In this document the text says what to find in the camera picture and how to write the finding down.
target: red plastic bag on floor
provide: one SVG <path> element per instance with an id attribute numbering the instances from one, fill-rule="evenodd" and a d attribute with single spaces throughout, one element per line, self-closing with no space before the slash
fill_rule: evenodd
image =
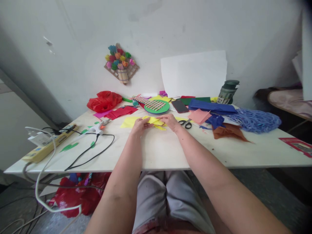
<path id="1" fill-rule="evenodd" d="M 83 186 L 92 185 L 104 189 L 111 172 L 104 173 L 87 173 L 85 179 L 75 185 L 67 177 L 62 178 L 60 185 L 62 186 Z M 95 188 L 58 188 L 55 194 L 55 201 L 60 209 L 82 205 L 82 213 L 90 215 L 97 207 L 103 191 Z M 79 209 L 61 212 L 68 218 L 76 217 Z"/>
<path id="2" fill-rule="evenodd" d="M 97 98 L 90 98 L 87 107 L 97 113 L 102 113 L 113 109 L 123 100 L 122 96 L 111 91 L 102 91 L 97 94 Z"/>

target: thermos lid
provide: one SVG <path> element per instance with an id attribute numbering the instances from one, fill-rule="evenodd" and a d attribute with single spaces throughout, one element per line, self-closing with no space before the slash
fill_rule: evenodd
<path id="1" fill-rule="evenodd" d="M 224 82 L 224 85 L 222 88 L 226 89 L 237 89 L 239 87 L 239 81 L 238 80 L 227 80 Z"/>

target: table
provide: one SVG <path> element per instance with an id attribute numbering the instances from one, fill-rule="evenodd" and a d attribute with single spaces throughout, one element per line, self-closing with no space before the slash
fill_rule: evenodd
<path id="1" fill-rule="evenodd" d="M 119 106 L 128 105 L 122 102 Z M 95 112 L 88 110 L 72 123 L 80 126 L 79 131 L 88 129 L 98 118 L 93 116 Z M 187 118 L 189 113 L 178 114 L 168 111 L 175 116 Z M 143 117 L 145 115 L 157 115 L 146 112 L 139 108 L 132 116 Z M 124 119 L 129 115 L 119 117 L 106 125 L 105 133 L 114 134 L 115 141 L 104 153 L 96 157 L 87 164 L 71 169 L 67 172 L 110 172 L 114 169 L 118 158 L 123 150 L 130 128 L 120 128 Z M 169 127 L 166 131 L 151 128 L 145 131 L 142 137 L 143 169 L 150 170 L 188 170 L 189 165 L 180 146 L 179 140 Z M 280 137 L 293 137 L 290 134 L 275 129 L 269 133 L 260 135 L 245 132 L 244 136 L 251 142 L 243 142 L 234 138 L 214 139 L 212 130 L 202 130 L 196 125 L 188 130 L 202 145 L 209 149 L 228 168 L 255 168 L 255 167 L 291 167 L 291 166 L 311 166 L 312 159 L 306 157 L 301 152 L 291 148 L 286 143 L 279 140 Z M 79 144 L 65 152 L 60 152 L 70 143 L 77 134 L 72 134 L 65 142 L 57 147 L 54 158 L 46 168 L 46 173 L 64 173 L 64 170 L 85 150 L 93 141 L 95 135 L 86 135 L 81 138 Z M 79 165 L 92 158 L 97 153 L 106 148 L 112 141 L 112 136 L 100 136 L 96 146 L 86 152 L 77 162 Z M 46 164 L 49 156 L 38 164 L 31 164 L 27 171 L 29 173 L 39 173 Z M 17 161 L 9 167 L 5 173 L 20 174 L 26 162 Z"/>

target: water bottle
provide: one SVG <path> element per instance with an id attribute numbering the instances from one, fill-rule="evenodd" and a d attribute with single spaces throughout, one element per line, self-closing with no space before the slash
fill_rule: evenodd
<path id="1" fill-rule="evenodd" d="M 234 93 L 236 92 L 239 86 L 240 82 L 238 80 L 225 81 L 224 85 L 221 88 L 219 97 L 217 99 L 217 103 L 232 104 Z"/>

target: hand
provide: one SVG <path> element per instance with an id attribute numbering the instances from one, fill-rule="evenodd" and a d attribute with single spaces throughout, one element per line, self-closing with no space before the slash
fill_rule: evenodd
<path id="1" fill-rule="evenodd" d="M 154 126 L 153 124 L 148 123 L 149 119 L 150 117 L 148 117 L 147 119 L 142 119 L 142 118 L 137 119 L 131 130 L 131 134 L 137 134 L 138 136 L 141 137 L 145 129 L 151 128 L 152 126 Z"/>
<path id="2" fill-rule="evenodd" d="M 173 132 L 176 132 L 181 127 L 173 114 L 161 115 L 156 117 L 156 119 L 160 119 L 166 123 Z"/>

